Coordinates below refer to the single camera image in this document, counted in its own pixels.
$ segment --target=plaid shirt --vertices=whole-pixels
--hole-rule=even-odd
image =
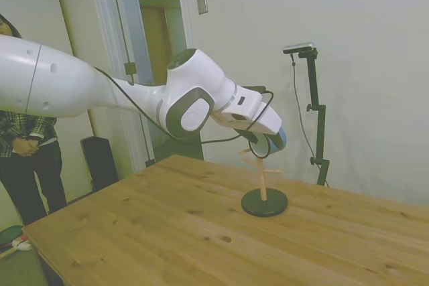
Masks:
[[[55,123],[56,119],[52,117],[36,117],[0,110],[0,157],[11,156],[11,144],[16,137],[27,139],[30,133],[43,135],[40,144],[57,137]]]

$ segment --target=light switch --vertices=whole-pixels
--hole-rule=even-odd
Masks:
[[[198,12],[200,15],[203,13],[208,13],[207,0],[196,0],[196,3],[198,4]]]

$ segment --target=black cable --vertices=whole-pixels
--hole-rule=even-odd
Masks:
[[[147,115],[145,113],[145,111],[143,111],[141,109],[141,107],[124,91],[124,89],[121,87],[121,85],[119,85],[115,79],[108,75],[104,70],[101,70],[100,68],[95,67],[96,70],[98,70],[99,72],[101,72],[104,76],[106,76],[121,92],[122,94],[125,95],[125,97],[136,107],[136,109],[145,117],[147,118],[149,121],[152,122],[152,124],[154,124],[160,131],[162,131],[164,134],[166,134],[169,138],[171,138],[172,140],[174,140],[175,142],[178,142],[180,144],[183,145],[202,145],[202,144],[209,144],[209,143],[221,143],[221,142],[229,142],[235,139],[238,139],[239,137],[242,137],[242,134],[238,134],[234,137],[230,137],[228,139],[219,139],[219,140],[210,140],[210,141],[203,141],[203,142],[183,142],[183,140],[177,139],[176,137],[172,136],[171,134],[169,134],[169,132],[167,132],[166,130],[164,130],[159,124],[157,124],[149,115]],[[270,105],[270,103],[272,102],[272,100],[274,99],[274,93],[269,91],[269,90],[265,90],[262,94],[270,94],[271,98],[268,100],[266,106],[262,109],[262,111],[260,112],[260,114],[257,116],[257,118],[245,129],[245,131],[250,130],[250,128],[252,128],[252,126],[254,126],[254,124],[256,124],[256,122],[261,118],[261,116],[264,114],[264,112],[268,109],[268,106]]]
[[[296,73],[295,73],[295,66],[296,66],[296,63],[295,63],[294,55],[293,55],[293,54],[290,54],[290,57],[291,57],[291,59],[292,59],[292,67],[294,68],[294,92],[295,92],[296,104],[298,105],[298,112],[300,113],[301,129],[302,129],[302,132],[303,132],[303,134],[304,134],[304,138],[305,138],[305,140],[306,140],[306,142],[307,142],[307,145],[308,145],[308,147],[310,148],[310,151],[311,151],[311,154],[312,154],[312,156],[313,156],[313,159],[314,159],[314,160],[316,160],[316,156],[314,155],[313,148],[311,147],[311,144],[310,144],[310,142],[309,142],[309,140],[308,140],[308,138],[307,138],[307,133],[306,133],[306,130],[304,129],[304,124],[303,124],[303,122],[302,122],[301,105],[300,105],[300,100],[298,100],[298,93],[297,93],[297,91],[296,91]],[[316,165],[317,165],[317,168],[318,168],[318,169],[319,169],[319,171],[320,171],[320,166],[319,166],[317,163],[314,163],[314,164],[316,164]],[[329,188],[329,184],[328,184],[328,181],[327,181],[327,180],[325,180],[325,183],[326,183],[326,186]]]

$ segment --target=wooden stand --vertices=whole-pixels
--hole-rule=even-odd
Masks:
[[[250,150],[244,150],[240,154],[245,154]],[[244,161],[251,165],[257,166],[257,174],[259,177],[259,189],[247,192],[241,200],[241,206],[244,211],[252,216],[271,217],[281,214],[288,207],[288,197],[275,189],[267,189],[265,185],[265,173],[281,173],[276,170],[265,170],[263,168],[263,159],[257,158],[257,163],[254,163],[244,157]]]

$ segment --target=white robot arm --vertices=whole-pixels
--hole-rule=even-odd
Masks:
[[[282,120],[262,102],[261,93],[236,85],[200,50],[185,50],[172,60],[166,85],[114,81],[177,139],[199,133],[211,116],[219,125],[238,130],[250,141],[252,133],[263,133],[278,149],[286,144]],[[139,112],[113,82],[82,60],[0,35],[0,110],[74,117],[95,106]],[[253,122],[249,130],[252,133],[244,132]]]

